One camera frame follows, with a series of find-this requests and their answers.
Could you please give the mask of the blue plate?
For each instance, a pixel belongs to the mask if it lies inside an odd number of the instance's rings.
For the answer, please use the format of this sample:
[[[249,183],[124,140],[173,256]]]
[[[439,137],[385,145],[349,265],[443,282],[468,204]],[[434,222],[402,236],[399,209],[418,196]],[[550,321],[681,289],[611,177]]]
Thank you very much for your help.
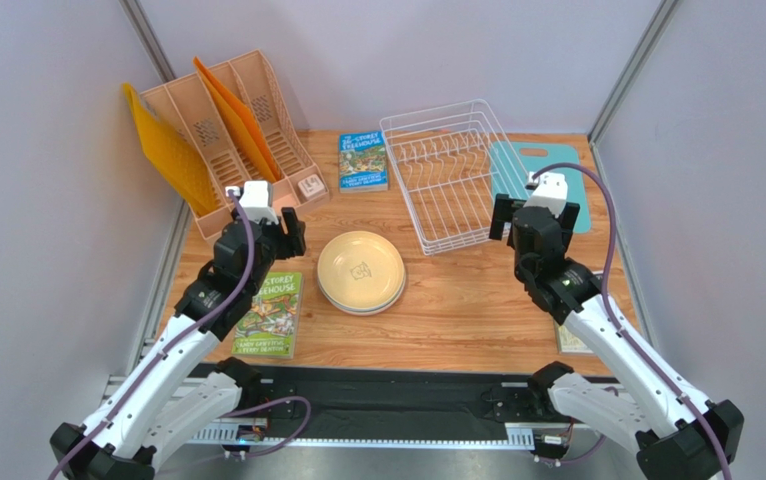
[[[387,302],[374,307],[374,308],[367,308],[367,309],[356,309],[351,308],[346,305],[343,305],[336,300],[332,299],[325,291],[322,292],[324,297],[338,310],[350,314],[350,315],[356,315],[356,316],[370,316],[375,315],[378,313],[382,313],[386,310],[388,310],[390,307],[392,307],[402,296],[404,292],[404,289],[401,288],[396,294],[394,294]]]

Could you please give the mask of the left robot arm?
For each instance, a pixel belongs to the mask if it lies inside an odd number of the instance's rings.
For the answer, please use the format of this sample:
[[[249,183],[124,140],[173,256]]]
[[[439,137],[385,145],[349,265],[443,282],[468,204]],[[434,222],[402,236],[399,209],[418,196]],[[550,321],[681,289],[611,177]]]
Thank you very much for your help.
[[[306,251],[305,224],[294,208],[275,210],[268,192],[254,185],[230,187],[232,220],[214,244],[174,315],[149,352],[119,389],[80,424],[62,423],[50,439],[57,460],[50,478],[153,479],[165,462],[217,419],[254,418],[275,407],[299,403],[300,425],[252,457],[275,453],[293,442],[312,417],[300,395],[264,401],[258,371],[236,358],[219,362],[206,379],[179,400],[172,396],[192,370],[247,314],[254,296],[278,260]]]

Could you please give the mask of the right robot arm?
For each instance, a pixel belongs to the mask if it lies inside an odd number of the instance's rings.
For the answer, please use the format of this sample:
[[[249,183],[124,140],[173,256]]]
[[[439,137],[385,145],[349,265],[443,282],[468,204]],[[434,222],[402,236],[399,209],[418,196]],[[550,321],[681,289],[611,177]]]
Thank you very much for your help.
[[[624,447],[648,479],[730,476],[744,416],[683,379],[630,325],[603,278],[567,257],[578,205],[547,207],[499,198],[496,221],[509,231],[514,274],[532,302],[582,340],[627,392],[620,398],[554,362],[531,377],[558,413]]]

